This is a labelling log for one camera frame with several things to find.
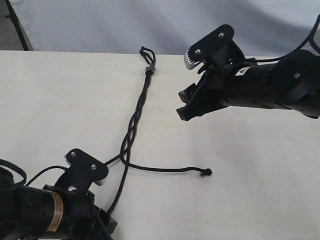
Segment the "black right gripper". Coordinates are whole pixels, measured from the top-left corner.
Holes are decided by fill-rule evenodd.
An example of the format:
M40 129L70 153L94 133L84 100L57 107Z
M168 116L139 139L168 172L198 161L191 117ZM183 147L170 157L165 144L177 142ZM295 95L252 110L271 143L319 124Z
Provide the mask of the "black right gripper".
M214 67L208 67L199 69L199 72L202 74L199 82L178 93L185 104L176 110L182 121L189 121L232 105L228 97L231 68L223 67L222 72L218 72Z

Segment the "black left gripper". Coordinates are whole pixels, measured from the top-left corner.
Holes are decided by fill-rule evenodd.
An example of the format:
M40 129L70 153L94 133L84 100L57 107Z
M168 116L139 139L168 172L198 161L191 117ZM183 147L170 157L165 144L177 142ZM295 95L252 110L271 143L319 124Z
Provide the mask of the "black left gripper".
M106 211L95 205L95 195L89 190L64 190L63 240L104 240L111 237L118 223Z

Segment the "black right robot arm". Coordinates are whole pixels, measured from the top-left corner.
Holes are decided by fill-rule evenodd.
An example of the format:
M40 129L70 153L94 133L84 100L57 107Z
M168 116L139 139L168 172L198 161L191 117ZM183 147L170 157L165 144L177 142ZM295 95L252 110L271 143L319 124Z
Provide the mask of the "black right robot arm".
M320 117L320 57L298 50L277 63L247 61L225 65L222 73L205 70L197 84L179 92L185 104L176 110L180 119L195 117L227 107L293 110Z

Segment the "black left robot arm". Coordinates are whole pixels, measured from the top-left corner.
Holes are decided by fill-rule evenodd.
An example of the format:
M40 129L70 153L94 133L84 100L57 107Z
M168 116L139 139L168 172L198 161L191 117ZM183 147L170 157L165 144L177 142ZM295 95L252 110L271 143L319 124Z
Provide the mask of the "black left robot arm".
M14 188L0 169L2 240L110 240L118 223L94 204L93 178L70 167L53 185Z

